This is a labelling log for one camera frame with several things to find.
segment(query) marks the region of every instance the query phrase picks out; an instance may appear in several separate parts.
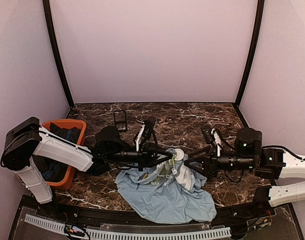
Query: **orange plastic bin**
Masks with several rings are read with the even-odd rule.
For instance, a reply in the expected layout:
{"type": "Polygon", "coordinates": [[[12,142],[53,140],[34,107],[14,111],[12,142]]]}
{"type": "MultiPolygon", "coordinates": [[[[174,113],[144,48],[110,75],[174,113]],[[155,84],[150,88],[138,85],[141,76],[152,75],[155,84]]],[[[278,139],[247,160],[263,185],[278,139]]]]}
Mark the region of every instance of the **orange plastic bin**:
{"type": "MultiPolygon", "coordinates": [[[[42,126],[49,131],[50,127],[51,127],[51,123],[56,124],[60,128],[73,129],[76,127],[78,129],[80,129],[81,132],[80,132],[80,136],[78,138],[77,144],[81,145],[81,146],[83,146],[85,144],[85,131],[86,131],[87,124],[84,121],[73,120],[73,119],[58,119],[58,120],[54,120],[54,121],[47,121],[42,126]]],[[[75,172],[76,172],[76,168],[74,168],[72,166],[68,166],[66,174],[61,181],[59,181],[59,182],[47,181],[47,183],[52,188],[68,190],[72,186],[75,172]]]]}

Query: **black base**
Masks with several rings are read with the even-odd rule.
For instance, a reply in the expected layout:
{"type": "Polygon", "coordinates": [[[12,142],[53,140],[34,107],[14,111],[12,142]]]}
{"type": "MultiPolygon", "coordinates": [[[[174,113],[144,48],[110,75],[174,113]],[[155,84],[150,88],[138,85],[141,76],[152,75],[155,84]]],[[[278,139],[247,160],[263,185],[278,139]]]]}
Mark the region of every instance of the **black base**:
{"type": "MultiPolygon", "coordinates": [[[[112,210],[101,210],[94,208],[86,208],[79,206],[72,206],[67,204],[58,204],[58,209],[62,213],[59,216],[55,216],[52,212],[46,212],[46,208],[40,209],[40,204],[36,201],[34,197],[23,195],[16,213],[13,226],[9,235],[9,240],[13,239],[18,217],[20,215],[20,210],[22,206],[36,209],[36,214],[44,216],[47,218],[52,218],[54,220],[59,220],[67,222],[69,224],[77,225],[79,227],[87,228],[90,227],[99,227],[101,224],[115,224],[115,225],[124,225],[124,226],[174,226],[170,224],[158,224],[146,219],[141,218],[136,212],[129,211],[112,211],[112,210]]],[[[255,203],[245,203],[229,207],[221,207],[217,209],[217,215],[212,220],[211,227],[222,226],[230,227],[231,233],[240,232],[244,229],[247,229],[247,221],[250,219],[256,219],[258,217],[268,217],[266,210],[270,210],[271,214],[275,214],[275,210],[269,206],[267,202],[261,204],[255,203]]],[[[189,225],[192,226],[190,231],[193,231],[194,224],[198,224],[196,221],[191,221],[185,226],[189,228],[189,225]]]]}

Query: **white plastic casing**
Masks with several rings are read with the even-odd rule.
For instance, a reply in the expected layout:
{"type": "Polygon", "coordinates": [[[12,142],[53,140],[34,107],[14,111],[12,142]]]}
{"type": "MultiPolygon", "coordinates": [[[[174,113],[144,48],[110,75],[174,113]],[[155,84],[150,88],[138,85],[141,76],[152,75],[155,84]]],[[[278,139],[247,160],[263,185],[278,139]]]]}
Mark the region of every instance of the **white plastic casing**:
{"type": "Polygon", "coordinates": [[[299,160],[286,152],[283,154],[283,162],[286,164],[280,172],[279,178],[302,178],[305,179],[305,161],[299,160]]]}
{"type": "Polygon", "coordinates": [[[40,204],[51,202],[53,198],[51,187],[37,169],[32,157],[29,161],[30,166],[25,166],[22,170],[14,171],[14,173],[20,177],[26,188],[32,192],[40,204]]]}
{"type": "Polygon", "coordinates": [[[269,204],[272,207],[305,200],[305,181],[285,186],[272,186],[269,197],[269,204]]]}
{"type": "Polygon", "coordinates": [[[91,167],[93,164],[93,156],[81,150],[84,149],[90,152],[87,147],[73,144],[64,139],[63,140],[67,143],[62,142],[56,139],[59,137],[52,137],[53,134],[44,127],[40,127],[39,130],[45,134],[39,133],[42,140],[33,152],[33,155],[54,159],[82,172],[86,172],[91,167]]]}

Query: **marble surface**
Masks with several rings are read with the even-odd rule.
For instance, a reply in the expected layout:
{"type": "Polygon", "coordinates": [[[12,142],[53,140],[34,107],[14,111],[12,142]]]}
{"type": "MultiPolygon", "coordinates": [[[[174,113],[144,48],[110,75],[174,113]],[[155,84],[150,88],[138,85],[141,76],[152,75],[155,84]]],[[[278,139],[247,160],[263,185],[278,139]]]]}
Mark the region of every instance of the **marble surface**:
{"type": "MultiPolygon", "coordinates": [[[[140,130],[143,120],[155,116],[155,132],[161,147],[180,148],[185,153],[206,146],[200,128],[205,124],[218,128],[231,144],[236,132],[243,127],[236,111],[230,103],[94,103],[77,104],[67,118],[84,120],[87,123],[85,145],[92,148],[95,134],[102,128],[114,124],[113,111],[126,110],[128,131],[120,133],[123,140],[132,143],[140,130]]],[[[117,192],[115,177],[120,170],[113,168],[100,176],[83,172],[75,174],[69,190],[56,190],[61,203],[116,211],[132,211],[132,208],[117,192]]],[[[249,203],[256,188],[269,185],[268,180],[245,172],[239,183],[227,179],[223,172],[203,187],[208,191],[217,207],[249,203]]]]}

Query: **pink wall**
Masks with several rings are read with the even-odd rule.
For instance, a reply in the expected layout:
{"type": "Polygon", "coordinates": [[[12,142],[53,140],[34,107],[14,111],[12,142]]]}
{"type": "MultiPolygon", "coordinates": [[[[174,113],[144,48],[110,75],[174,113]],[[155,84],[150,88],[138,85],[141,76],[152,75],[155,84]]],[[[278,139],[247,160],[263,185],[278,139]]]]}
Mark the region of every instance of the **pink wall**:
{"type": "MultiPolygon", "coordinates": [[[[305,155],[305,0],[265,1],[262,27],[241,103],[265,145],[305,155]]],[[[281,185],[302,181],[282,179],[281,185]]],[[[305,201],[293,204],[305,239],[305,201]]]]}
{"type": "MultiPolygon", "coordinates": [[[[25,119],[63,118],[69,110],[53,58],[42,1],[0,0],[0,157],[6,133],[25,119]]],[[[24,187],[0,167],[0,240],[24,187]]]]}
{"type": "Polygon", "coordinates": [[[257,1],[51,2],[76,103],[235,100],[257,1]]]}

